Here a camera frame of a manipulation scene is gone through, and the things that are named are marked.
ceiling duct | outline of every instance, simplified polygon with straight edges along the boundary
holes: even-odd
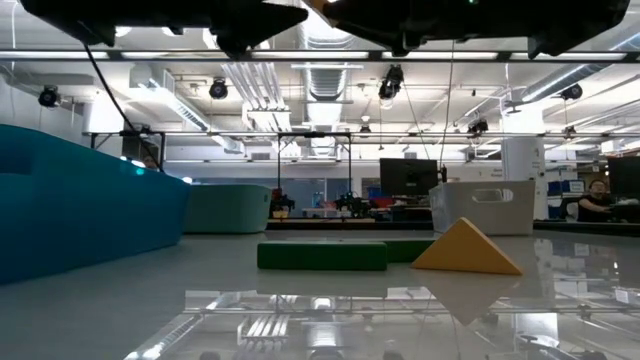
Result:
[[[216,38],[204,29],[202,40],[209,49],[216,49]],[[269,49],[268,42],[260,44],[261,49]],[[248,118],[255,121],[255,128],[265,132],[291,132],[289,107],[284,103],[280,83],[273,63],[227,63],[222,65],[229,80],[244,101],[243,122],[248,125]],[[275,151],[283,157],[300,157],[301,150],[297,142],[281,144],[278,149],[276,141],[271,142]]]
[[[640,49],[640,33],[635,33],[633,36],[628,37],[619,44],[609,48],[609,51],[619,52],[635,52]],[[519,93],[514,93],[514,105],[523,103],[533,103],[545,99],[549,96],[553,96],[561,92],[562,90],[594,75],[606,68],[611,64],[582,64],[582,65],[567,65],[558,69],[546,76],[544,79],[537,83],[527,86]],[[467,111],[463,118],[479,117],[483,114],[504,105],[503,98],[508,95],[513,89],[498,90],[487,98],[479,105],[475,106],[471,110]]]
[[[164,103],[183,120],[200,131],[224,131],[224,129],[213,127],[204,114],[200,113],[196,107],[189,105],[186,99],[175,93],[175,79],[166,70],[154,72],[150,66],[138,64],[129,73],[129,87],[144,89],[146,96]],[[244,144],[240,141],[222,136],[212,136],[211,139],[220,144],[227,153],[244,153]]]
[[[625,39],[618,45],[609,49],[609,51],[638,51],[640,50],[640,33]],[[588,78],[589,76],[596,74],[611,64],[583,64],[583,65],[568,65],[554,71],[549,76],[545,77],[541,81],[527,87],[520,94],[520,98],[523,102],[536,102],[551,95],[555,95],[562,90],[578,83],[581,80]]]
[[[302,3],[302,6],[310,10],[306,4]],[[298,29],[302,39],[301,47],[306,50],[348,50],[354,41],[353,36],[331,28],[314,11],[309,11],[309,18]],[[304,71],[307,117],[312,129],[337,125],[342,113],[340,101],[345,96],[348,70],[323,69],[319,66]],[[333,138],[311,139],[314,155],[335,155],[334,147]]]

desk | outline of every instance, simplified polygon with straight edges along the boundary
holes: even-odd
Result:
[[[611,214],[617,220],[626,220],[634,224],[640,223],[640,205],[612,205]]]
[[[427,206],[396,205],[389,207],[391,221],[431,221],[431,208]]]
[[[320,224],[320,223],[375,223],[375,219],[352,219],[352,218],[316,218],[316,219],[292,219],[292,218],[283,218],[283,219],[269,219],[269,223],[287,223],[287,224]]]
[[[350,211],[341,211],[335,208],[308,208],[308,209],[302,209],[302,217],[307,217],[307,214],[309,213],[320,213],[322,214],[322,218],[328,218],[329,217],[329,213],[335,213],[335,216],[333,216],[334,218],[343,218],[343,217],[351,217],[351,212]]]

exposed pipe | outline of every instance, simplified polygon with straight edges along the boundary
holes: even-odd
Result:
[[[259,89],[256,89],[253,86],[252,82],[255,82],[255,78],[253,76],[251,76],[250,74],[249,74],[249,76],[247,76],[247,74],[244,71],[244,69],[242,68],[242,66],[238,65],[238,64],[236,64],[235,66],[232,66],[231,67],[231,71],[235,71],[236,72],[236,76],[240,80],[241,85],[244,86],[247,89],[247,93],[249,93],[251,95],[251,99],[253,99],[253,101],[258,104],[258,106],[254,107],[254,108],[266,109],[267,108],[267,102],[264,100],[264,98],[262,96],[260,96]]]
[[[436,103],[436,104],[435,104],[431,109],[429,109],[429,111],[427,111],[427,112],[422,116],[422,118],[421,118],[420,120],[418,120],[418,121],[417,121],[417,122],[418,122],[418,124],[417,124],[418,129],[416,129],[417,131],[422,131],[422,130],[419,128],[419,127],[420,127],[420,125],[422,125],[422,123],[423,123],[425,120],[428,120],[428,119],[429,119],[429,117],[430,117],[430,116],[431,116],[431,115],[432,115],[436,110],[438,110],[438,108],[440,107],[440,105],[444,104],[444,102],[445,102],[445,101],[447,101],[447,98],[448,98],[448,96],[445,94],[445,95],[444,95],[444,97],[443,97],[442,99],[438,100],[438,102],[437,102],[437,103]],[[407,129],[407,131],[409,131],[409,130],[413,129],[414,127],[416,127],[416,125],[415,125],[415,124],[414,124],[414,125],[411,125],[411,126]],[[398,139],[398,141],[396,141],[396,144],[399,144],[402,140],[404,140],[404,137],[401,137],[400,139]]]
[[[569,109],[571,109],[571,108],[573,108],[573,107],[575,107],[575,106],[577,106],[579,104],[583,104],[587,100],[593,99],[593,98],[595,98],[597,96],[600,96],[600,95],[606,94],[608,92],[611,92],[613,90],[619,89],[622,86],[631,84],[632,82],[635,82],[638,79],[640,79],[640,74],[636,74],[636,75],[634,75],[634,76],[632,76],[632,77],[630,77],[630,78],[628,78],[628,79],[626,79],[626,80],[624,80],[622,82],[619,82],[619,83],[617,83],[617,84],[615,84],[613,86],[610,86],[610,87],[608,87],[608,88],[606,88],[606,89],[604,89],[602,91],[599,91],[598,93],[593,94],[593,95],[591,95],[591,96],[589,96],[589,97],[587,97],[585,99],[580,99],[579,101],[574,101],[569,105],[565,104],[565,106],[563,106],[561,109],[556,110],[556,111],[552,112],[551,114],[547,114],[546,117],[554,116],[554,115],[557,115],[559,113],[564,113],[567,110],[569,110]]]
[[[298,27],[303,49],[346,50],[351,47],[353,36],[331,28],[305,3],[302,3],[302,6],[309,10],[309,18]],[[325,104],[318,101],[341,100],[344,97],[347,74],[345,69],[304,70],[306,98],[315,102],[307,104],[307,116],[312,126],[333,127],[340,122],[342,104]],[[333,146],[335,139],[332,138],[311,139],[313,155],[331,155]]]
[[[271,109],[275,108],[276,98],[273,94],[273,90],[274,90],[273,85],[269,82],[269,79],[267,78],[260,64],[253,64],[253,67],[256,70],[256,74],[258,74],[258,77],[260,78],[262,85],[264,85],[265,92],[267,93],[267,97],[269,98],[269,108]]]
[[[242,87],[242,84],[240,83],[240,80],[238,79],[236,74],[233,71],[231,71],[231,66],[232,66],[232,64],[222,64],[222,70],[225,72],[227,77],[229,79],[231,79],[231,82],[236,86],[236,90],[240,94],[240,97],[245,102],[249,103],[252,108],[257,107],[257,106],[255,106],[257,104],[251,101],[251,97],[249,96],[249,94],[247,94],[247,92],[244,89],[244,87]]]
[[[284,109],[286,105],[284,104],[284,97],[282,96],[282,89],[280,88],[280,83],[278,81],[278,76],[276,75],[276,67],[274,63],[262,63],[263,67],[267,69],[267,74],[271,75],[271,80],[274,84],[274,91],[276,93],[276,100],[278,102],[278,108]]]
[[[620,51],[620,52],[628,52],[628,51],[637,51],[640,49],[640,33],[636,33],[633,36],[625,39],[619,44],[609,48],[609,51]],[[567,65],[562,67],[561,69],[554,71],[550,75],[546,76],[544,79],[538,81],[537,83],[526,87],[518,96],[521,101],[515,101],[514,103],[532,103],[540,101],[549,96],[555,95],[562,90],[578,83],[586,79],[587,77],[596,74],[606,68],[611,66],[611,64],[583,64],[583,65]],[[486,112],[495,109],[500,106],[499,99],[489,98],[479,105],[475,106],[471,110],[467,111],[465,117],[469,116],[473,113],[478,113],[480,116],[485,114]]]

security camera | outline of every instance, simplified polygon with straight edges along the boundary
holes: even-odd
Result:
[[[229,95],[224,78],[213,79],[213,85],[209,88],[209,95],[211,95],[211,98],[215,100],[222,100]]]
[[[58,87],[55,85],[46,85],[44,90],[38,96],[38,103],[47,109],[55,109],[60,106],[62,98],[58,93]]]

green rectangular block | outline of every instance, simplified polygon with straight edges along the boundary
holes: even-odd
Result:
[[[266,241],[258,244],[258,268],[384,271],[387,245],[364,241]]]
[[[385,241],[389,263],[411,263],[436,242],[435,240]]]

